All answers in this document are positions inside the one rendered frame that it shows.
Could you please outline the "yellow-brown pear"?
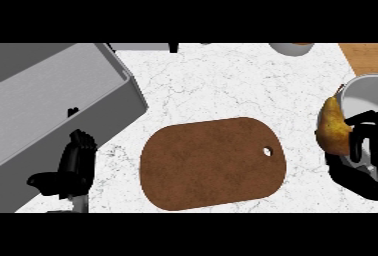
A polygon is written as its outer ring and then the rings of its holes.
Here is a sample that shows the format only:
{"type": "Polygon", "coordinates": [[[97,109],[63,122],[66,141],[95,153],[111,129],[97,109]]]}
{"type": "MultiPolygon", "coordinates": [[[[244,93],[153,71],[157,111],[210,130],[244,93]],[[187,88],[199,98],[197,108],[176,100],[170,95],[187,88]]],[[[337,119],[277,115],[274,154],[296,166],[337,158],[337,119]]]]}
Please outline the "yellow-brown pear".
{"type": "Polygon", "coordinates": [[[340,85],[334,95],[326,100],[321,113],[318,129],[315,131],[317,142],[323,150],[333,155],[348,156],[351,154],[351,132],[352,127],[345,121],[337,95],[345,85],[340,85]]]}

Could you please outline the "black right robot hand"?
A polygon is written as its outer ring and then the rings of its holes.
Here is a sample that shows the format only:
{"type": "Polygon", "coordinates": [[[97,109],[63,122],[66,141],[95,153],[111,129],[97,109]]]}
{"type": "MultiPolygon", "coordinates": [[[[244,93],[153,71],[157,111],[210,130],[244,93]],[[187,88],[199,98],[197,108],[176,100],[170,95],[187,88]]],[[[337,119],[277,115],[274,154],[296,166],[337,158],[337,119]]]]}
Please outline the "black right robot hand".
{"type": "MultiPolygon", "coordinates": [[[[351,160],[359,163],[362,160],[364,140],[370,140],[370,160],[377,168],[378,175],[378,112],[374,110],[352,116],[346,123],[354,125],[351,133],[351,160]]],[[[330,176],[337,184],[348,188],[364,198],[378,201],[378,181],[373,178],[368,167],[349,167],[343,164],[342,157],[326,154],[327,165],[330,166],[330,176]]]]}

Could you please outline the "white round cup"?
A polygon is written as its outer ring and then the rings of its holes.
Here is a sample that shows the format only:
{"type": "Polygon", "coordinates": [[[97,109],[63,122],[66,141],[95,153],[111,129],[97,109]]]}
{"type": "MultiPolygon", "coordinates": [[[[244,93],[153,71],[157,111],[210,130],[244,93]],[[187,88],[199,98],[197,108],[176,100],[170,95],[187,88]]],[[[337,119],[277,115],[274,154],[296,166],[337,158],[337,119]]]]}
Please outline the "white round cup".
{"type": "Polygon", "coordinates": [[[286,56],[303,56],[309,53],[314,43],[271,43],[275,51],[286,56]]]}

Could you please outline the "silver metal pot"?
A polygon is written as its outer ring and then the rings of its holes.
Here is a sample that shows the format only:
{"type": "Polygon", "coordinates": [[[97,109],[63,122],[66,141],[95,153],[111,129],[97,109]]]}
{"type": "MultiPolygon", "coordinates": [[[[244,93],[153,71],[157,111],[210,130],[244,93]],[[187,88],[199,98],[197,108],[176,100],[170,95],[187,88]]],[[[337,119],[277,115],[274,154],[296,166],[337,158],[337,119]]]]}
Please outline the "silver metal pot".
{"type": "MultiPolygon", "coordinates": [[[[340,93],[340,106],[345,118],[374,110],[378,112],[378,73],[365,74],[355,77],[346,84],[340,93]]],[[[364,140],[362,144],[362,159],[359,163],[345,157],[349,165],[362,171],[367,171],[371,176],[377,174],[377,167],[371,164],[370,140],[364,140]]]]}

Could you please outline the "grey sink basin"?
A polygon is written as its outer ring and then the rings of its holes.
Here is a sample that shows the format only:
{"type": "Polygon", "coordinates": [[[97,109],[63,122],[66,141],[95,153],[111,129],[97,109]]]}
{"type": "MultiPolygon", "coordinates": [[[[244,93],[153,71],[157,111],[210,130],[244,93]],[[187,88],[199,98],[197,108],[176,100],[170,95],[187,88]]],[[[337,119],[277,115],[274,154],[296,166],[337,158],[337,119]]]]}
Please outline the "grey sink basin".
{"type": "Polygon", "coordinates": [[[103,145],[147,110],[106,43],[0,43],[0,213],[36,197],[27,179],[58,170],[72,132],[80,129],[103,145]]]}

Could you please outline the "brown wooden cutting board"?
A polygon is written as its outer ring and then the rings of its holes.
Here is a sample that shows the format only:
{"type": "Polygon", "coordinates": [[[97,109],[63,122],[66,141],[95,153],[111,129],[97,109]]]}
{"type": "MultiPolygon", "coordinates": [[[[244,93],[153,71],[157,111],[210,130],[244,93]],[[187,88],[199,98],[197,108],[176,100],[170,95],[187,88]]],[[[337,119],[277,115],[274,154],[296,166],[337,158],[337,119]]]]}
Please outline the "brown wooden cutting board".
{"type": "Polygon", "coordinates": [[[142,150],[141,185],[165,210],[265,198],[278,191],[286,173],[278,137],[249,117],[168,126],[142,150]]]}

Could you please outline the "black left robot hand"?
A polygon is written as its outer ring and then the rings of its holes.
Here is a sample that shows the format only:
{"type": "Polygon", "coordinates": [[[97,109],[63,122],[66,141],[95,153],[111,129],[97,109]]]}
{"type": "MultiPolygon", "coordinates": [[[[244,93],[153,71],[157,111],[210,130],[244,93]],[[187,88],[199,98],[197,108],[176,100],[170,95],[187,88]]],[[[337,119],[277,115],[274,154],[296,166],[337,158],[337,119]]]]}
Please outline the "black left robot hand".
{"type": "Polygon", "coordinates": [[[58,171],[36,173],[27,180],[27,184],[39,189],[44,196],[58,195],[61,199],[88,195],[95,179],[95,138],[80,129],[70,134],[70,138],[58,171]]]}

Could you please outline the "pale wooden board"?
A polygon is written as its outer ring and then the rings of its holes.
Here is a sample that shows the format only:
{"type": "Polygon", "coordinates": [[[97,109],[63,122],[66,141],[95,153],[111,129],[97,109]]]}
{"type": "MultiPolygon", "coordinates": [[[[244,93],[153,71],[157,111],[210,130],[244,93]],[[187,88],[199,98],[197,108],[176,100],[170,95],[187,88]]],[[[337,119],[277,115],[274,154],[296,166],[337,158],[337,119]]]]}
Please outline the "pale wooden board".
{"type": "Polygon", "coordinates": [[[357,75],[378,73],[378,43],[340,43],[357,75]]]}

